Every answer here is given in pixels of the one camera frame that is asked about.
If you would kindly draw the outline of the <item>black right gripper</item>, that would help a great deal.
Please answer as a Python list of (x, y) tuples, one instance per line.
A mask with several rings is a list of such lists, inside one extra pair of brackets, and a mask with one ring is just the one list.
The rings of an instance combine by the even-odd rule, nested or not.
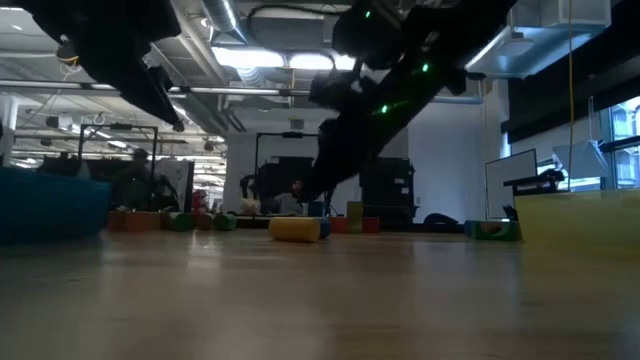
[(373, 118), (330, 118), (319, 127), (318, 156), (303, 181), (303, 200), (358, 175), (381, 151), (383, 126)]

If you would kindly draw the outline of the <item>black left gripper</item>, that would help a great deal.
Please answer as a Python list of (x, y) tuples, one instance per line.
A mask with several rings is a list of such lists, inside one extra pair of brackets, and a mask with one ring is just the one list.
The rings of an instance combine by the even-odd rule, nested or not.
[(184, 123), (168, 97), (173, 82), (162, 66), (148, 67), (144, 63), (142, 47), (140, 39), (127, 29), (114, 34), (96, 31), (87, 40), (87, 73), (118, 90), (132, 105), (169, 124), (175, 132), (183, 132)]

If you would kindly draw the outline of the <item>yellow cylinder block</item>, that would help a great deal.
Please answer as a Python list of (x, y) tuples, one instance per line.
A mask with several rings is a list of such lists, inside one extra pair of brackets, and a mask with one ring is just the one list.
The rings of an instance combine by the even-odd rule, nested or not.
[(275, 217), (268, 226), (269, 235), (276, 241), (318, 242), (321, 227), (314, 218)]

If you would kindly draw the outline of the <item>green arch block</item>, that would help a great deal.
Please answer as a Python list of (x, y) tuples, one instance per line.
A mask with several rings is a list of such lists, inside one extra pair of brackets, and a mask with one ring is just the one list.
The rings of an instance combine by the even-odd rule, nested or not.
[(474, 222), (475, 222), (475, 225), (473, 230), (473, 236), (471, 237), (474, 240), (514, 242), (514, 241), (519, 241), (521, 239), (520, 227), (517, 222), (500, 221), (503, 223), (503, 230), (494, 235), (486, 234), (481, 229), (482, 222), (494, 222), (494, 221), (474, 221)]

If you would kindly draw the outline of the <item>person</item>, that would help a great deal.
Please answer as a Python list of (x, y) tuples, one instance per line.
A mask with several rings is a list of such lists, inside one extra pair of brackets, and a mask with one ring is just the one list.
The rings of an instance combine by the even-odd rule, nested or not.
[(164, 174), (151, 171), (148, 152), (136, 149), (132, 164), (114, 180), (116, 201), (114, 209), (121, 212), (169, 212), (179, 209), (177, 191)]
[(273, 212), (285, 216), (302, 216), (303, 205), (299, 200), (302, 186), (303, 182), (296, 180), (288, 192), (275, 196)]

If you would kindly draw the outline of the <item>black cabinet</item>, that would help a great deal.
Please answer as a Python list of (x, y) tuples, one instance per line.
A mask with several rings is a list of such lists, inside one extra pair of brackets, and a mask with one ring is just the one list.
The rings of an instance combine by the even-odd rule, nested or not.
[(310, 157), (278, 157), (276, 163), (265, 163), (259, 168), (258, 193), (264, 215), (273, 212), (274, 197), (291, 189), (294, 181), (305, 180), (312, 168)]
[(381, 225), (411, 224), (416, 212), (414, 173), (408, 158), (380, 157), (369, 163), (360, 173), (364, 216), (378, 218)]

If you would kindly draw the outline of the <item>grey ceiling pipe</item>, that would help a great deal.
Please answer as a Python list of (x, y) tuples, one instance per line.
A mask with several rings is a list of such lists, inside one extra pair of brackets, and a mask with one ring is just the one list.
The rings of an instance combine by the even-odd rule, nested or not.
[[(85, 82), (56, 82), (0, 79), (0, 89), (28, 89), (33, 91), (75, 91), (75, 92), (109, 92), (117, 90), (108, 84)], [(214, 87), (214, 86), (181, 86), (171, 87), (168, 90), (170, 97), (185, 97), (187, 94), (212, 94), (233, 96), (268, 96), (268, 97), (307, 97), (309, 90), (302, 89), (277, 89), (277, 88), (245, 88), (245, 87)], [(435, 103), (447, 104), (482, 104), (484, 99), (479, 96), (436, 96)]]

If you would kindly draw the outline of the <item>white patterned sheet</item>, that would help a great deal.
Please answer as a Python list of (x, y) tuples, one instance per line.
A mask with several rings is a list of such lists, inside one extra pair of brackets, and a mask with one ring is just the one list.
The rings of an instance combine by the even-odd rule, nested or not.
[(155, 162), (156, 176), (165, 176), (176, 190), (177, 200), (183, 206), (191, 195), (193, 185), (193, 163), (187, 160), (164, 158)]

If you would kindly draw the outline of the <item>ceiling light panel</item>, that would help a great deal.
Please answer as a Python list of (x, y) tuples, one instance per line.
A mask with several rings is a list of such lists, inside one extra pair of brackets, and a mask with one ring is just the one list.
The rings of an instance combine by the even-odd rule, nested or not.
[(329, 56), (319, 53), (303, 53), (293, 55), (289, 59), (289, 66), (299, 70), (345, 70), (353, 68), (355, 60), (348, 56)]
[(261, 49), (212, 47), (219, 64), (233, 68), (283, 67), (285, 60), (275, 52)]

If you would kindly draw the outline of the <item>blue bin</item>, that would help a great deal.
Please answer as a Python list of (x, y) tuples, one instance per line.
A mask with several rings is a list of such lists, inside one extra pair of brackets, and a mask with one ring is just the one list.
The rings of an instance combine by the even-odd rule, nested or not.
[(94, 236), (110, 200), (104, 182), (1, 168), (0, 246)]

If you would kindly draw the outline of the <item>black desk equipment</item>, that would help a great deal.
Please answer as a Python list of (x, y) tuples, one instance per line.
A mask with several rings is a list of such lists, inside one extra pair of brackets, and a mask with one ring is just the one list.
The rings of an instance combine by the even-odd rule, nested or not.
[(557, 193), (559, 183), (564, 180), (565, 176), (561, 171), (549, 169), (533, 177), (506, 181), (503, 185), (509, 187), (517, 197)]

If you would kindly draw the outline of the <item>ceiling air unit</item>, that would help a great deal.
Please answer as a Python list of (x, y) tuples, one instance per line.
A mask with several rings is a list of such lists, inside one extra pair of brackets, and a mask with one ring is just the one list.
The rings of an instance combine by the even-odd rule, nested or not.
[(466, 65), (495, 78), (545, 69), (611, 25), (611, 0), (518, 0), (504, 28)]

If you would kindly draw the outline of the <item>yellow bin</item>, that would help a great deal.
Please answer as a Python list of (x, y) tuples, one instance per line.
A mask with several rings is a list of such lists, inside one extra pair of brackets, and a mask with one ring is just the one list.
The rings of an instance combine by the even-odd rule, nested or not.
[(531, 248), (640, 258), (640, 189), (519, 196), (515, 209)]

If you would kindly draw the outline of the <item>window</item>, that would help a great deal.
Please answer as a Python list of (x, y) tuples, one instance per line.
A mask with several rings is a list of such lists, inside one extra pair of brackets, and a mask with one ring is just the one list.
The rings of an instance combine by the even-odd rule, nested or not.
[(640, 96), (613, 106), (610, 115), (615, 185), (640, 188)]

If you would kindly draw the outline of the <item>black frame rig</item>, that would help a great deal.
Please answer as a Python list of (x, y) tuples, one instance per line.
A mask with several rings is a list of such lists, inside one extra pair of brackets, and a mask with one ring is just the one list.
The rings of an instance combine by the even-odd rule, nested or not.
[(254, 198), (260, 201), (258, 193), (259, 168), (265, 163), (276, 163), (278, 157), (310, 157), (315, 161), (317, 134), (297, 131), (281, 133), (259, 132), (256, 134), (254, 151)]
[(94, 173), (91, 168), (93, 164), (92, 161), (84, 159), (84, 145), (87, 141), (93, 141), (94, 137), (102, 131), (103, 128), (107, 128), (112, 132), (132, 132), (134, 130), (138, 130), (143, 137), (142, 138), (133, 138), (132, 140), (125, 140), (128, 145), (131, 145), (134, 142), (141, 143), (146, 140), (146, 130), (150, 130), (153, 133), (153, 138), (151, 139), (152, 150), (149, 153), (151, 156), (150, 160), (150, 170), (147, 177), (147, 188), (146, 195), (148, 198), (153, 197), (153, 187), (155, 185), (155, 168), (156, 168), (156, 153), (157, 153), (157, 145), (159, 140), (159, 130), (156, 126), (141, 126), (141, 125), (132, 125), (127, 123), (113, 123), (110, 125), (97, 125), (97, 124), (81, 124), (79, 126), (79, 138), (78, 138), (78, 150), (77, 150), (77, 160), (82, 165), (87, 165), (89, 169), (89, 175), (91, 180), (97, 180), (101, 182), (111, 181), (111, 177), (107, 177), (105, 174), (102, 174), (100, 171)]

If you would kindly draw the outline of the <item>silver air duct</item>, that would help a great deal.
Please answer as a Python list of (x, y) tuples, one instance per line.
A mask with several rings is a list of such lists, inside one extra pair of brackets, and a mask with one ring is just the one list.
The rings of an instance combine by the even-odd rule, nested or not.
[(204, 14), (215, 31), (227, 34), (242, 44), (247, 44), (233, 0), (201, 0), (201, 2)]

